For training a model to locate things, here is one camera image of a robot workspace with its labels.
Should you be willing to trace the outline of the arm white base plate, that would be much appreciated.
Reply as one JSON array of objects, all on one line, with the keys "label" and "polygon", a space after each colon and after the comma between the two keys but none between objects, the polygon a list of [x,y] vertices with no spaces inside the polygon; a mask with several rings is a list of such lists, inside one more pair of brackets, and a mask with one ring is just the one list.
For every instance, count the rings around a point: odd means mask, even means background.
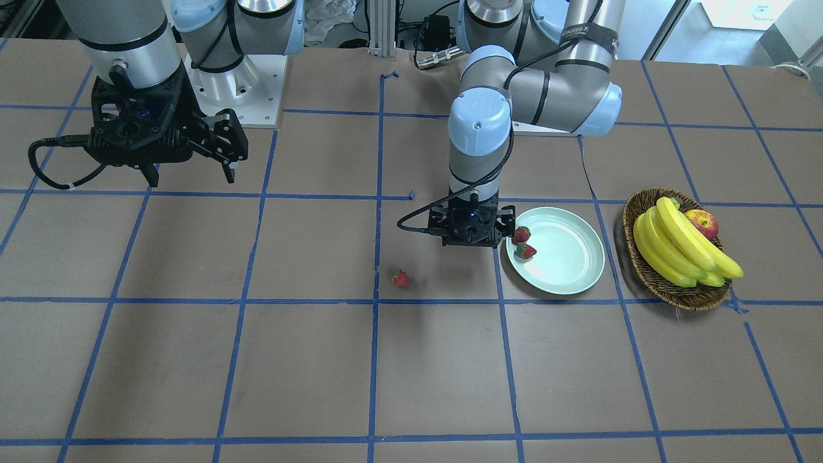
[{"label": "arm white base plate", "polygon": [[190,55],[183,62],[203,113],[212,116],[230,108],[244,128],[277,127],[288,56],[247,55],[238,67],[223,73],[191,69]]},{"label": "arm white base plate", "polygon": [[543,137],[573,137],[577,136],[576,130],[563,130],[558,128],[544,127],[537,124],[529,124],[512,120],[512,129],[517,135],[523,136],[543,136]]}]

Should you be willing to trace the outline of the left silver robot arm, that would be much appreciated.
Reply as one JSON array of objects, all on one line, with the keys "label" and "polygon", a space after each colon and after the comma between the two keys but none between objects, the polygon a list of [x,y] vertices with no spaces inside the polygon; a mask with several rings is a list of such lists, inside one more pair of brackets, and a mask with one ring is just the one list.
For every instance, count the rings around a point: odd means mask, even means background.
[{"label": "left silver robot arm", "polygon": [[610,69],[623,1],[461,1],[457,44],[468,57],[451,105],[449,194],[424,232],[445,246],[496,247],[515,231],[500,175],[516,124],[602,136],[621,107]]}]

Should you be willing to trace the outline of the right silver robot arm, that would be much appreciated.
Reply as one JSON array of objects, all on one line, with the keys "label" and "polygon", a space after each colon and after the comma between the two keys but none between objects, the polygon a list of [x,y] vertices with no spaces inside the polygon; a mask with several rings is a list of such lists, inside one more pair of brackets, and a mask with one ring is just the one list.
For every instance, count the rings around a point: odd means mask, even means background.
[{"label": "right silver robot arm", "polygon": [[[200,154],[227,182],[249,158],[245,123],[271,126],[284,71],[274,60],[305,44],[303,1],[59,1],[90,58],[93,125],[88,134],[30,144],[28,160],[45,184],[73,190],[106,167],[141,171],[159,184],[159,164]],[[50,179],[41,147],[80,147],[96,161],[71,183]]]}]

